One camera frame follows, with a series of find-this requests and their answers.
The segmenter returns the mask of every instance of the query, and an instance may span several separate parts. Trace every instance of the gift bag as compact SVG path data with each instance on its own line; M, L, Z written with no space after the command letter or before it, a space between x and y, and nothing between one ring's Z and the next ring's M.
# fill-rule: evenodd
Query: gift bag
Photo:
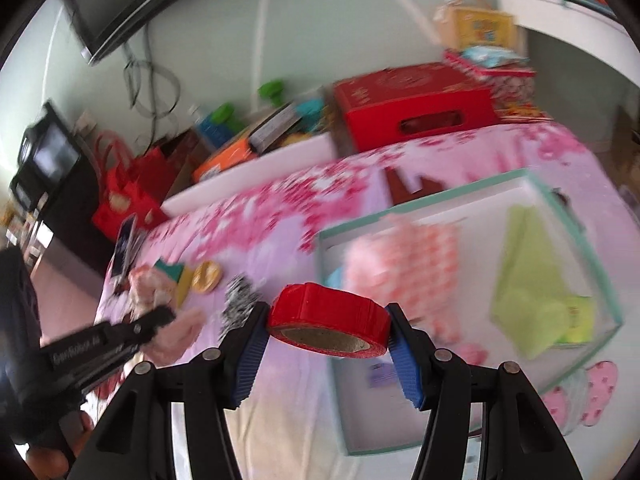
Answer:
M440 42L447 48L464 50L475 45L503 46L517 50L517 33L513 15L493 10L486 0L447 0L440 5L433 22Z
M108 143L101 151L105 139ZM116 165L107 170L111 153ZM138 216L138 226L148 230L168 220L160 205L177 173L159 148L136 158L117 134L103 132L96 140L95 155L100 171L100 204L92 221L109 240L117 240L122 221L132 214Z

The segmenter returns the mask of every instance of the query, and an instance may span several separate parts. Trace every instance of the red tape roll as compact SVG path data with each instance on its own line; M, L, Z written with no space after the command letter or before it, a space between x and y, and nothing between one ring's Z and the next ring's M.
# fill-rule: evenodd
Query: red tape roll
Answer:
M318 285L287 285L275 301L267 330L299 348L336 357L386 352L391 319L377 303Z

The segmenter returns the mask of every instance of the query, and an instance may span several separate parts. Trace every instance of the green lid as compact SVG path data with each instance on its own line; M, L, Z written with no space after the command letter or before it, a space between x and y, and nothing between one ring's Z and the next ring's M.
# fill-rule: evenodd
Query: green lid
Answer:
M284 104L282 100L283 90L284 82L282 79L273 79L258 88L258 95L263 99L270 100L274 107L280 108Z
M154 267L162 270L169 278L174 280L175 283L180 281L180 276L182 276L182 271L184 270L184 264L175 264L170 265L164 263L162 260L156 261Z
M211 121L216 124L224 124L233 116L234 111L236 109L231 103L224 103L211 114Z

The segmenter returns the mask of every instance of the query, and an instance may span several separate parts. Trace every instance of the white wall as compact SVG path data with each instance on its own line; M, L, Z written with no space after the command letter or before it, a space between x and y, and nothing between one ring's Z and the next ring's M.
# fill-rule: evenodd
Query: white wall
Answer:
M583 50L533 30L529 31L529 56L538 70L538 105L591 143L592 149L604 146L600 150L605 151L618 106L637 96L633 91L637 87ZM637 114L637 98L635 108L632 117Z
M180 0L151 22L152 49L182 83L176 113L182 128L192 104L232 101L241 112L250 111L259 104L252 99L255 88L271 78L283 77L295 94L386 66L437 60L441 48L432 41L430 19L442 1ZM261 2L263 42L257 41ZM19 142L40 108L43 85L44 97L70 123L87 108L101 127L116 130L132 146L148 139L149 120L127 105L122 50L89 67L61 8L60 0L46 2L0 71L0 189L15 172ZM142 56L139 33L131 44ZM538 52L539 69L544 62ZM590 76L585 70L584 77ZM166 88L160 93L169 100ZM161 132L173 129L161 123Z

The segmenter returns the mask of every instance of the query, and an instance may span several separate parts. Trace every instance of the red gift box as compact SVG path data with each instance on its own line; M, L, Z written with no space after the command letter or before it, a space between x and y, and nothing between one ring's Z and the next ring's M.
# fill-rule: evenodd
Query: red gift box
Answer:
M498 123L489 87L443 63L338 81L334 95L360 152Z
M491 99L496 110L533 103L536 71L528 66L507 65L485 68L465 59L454 50L445 51L444 63L488 85L491 88Z

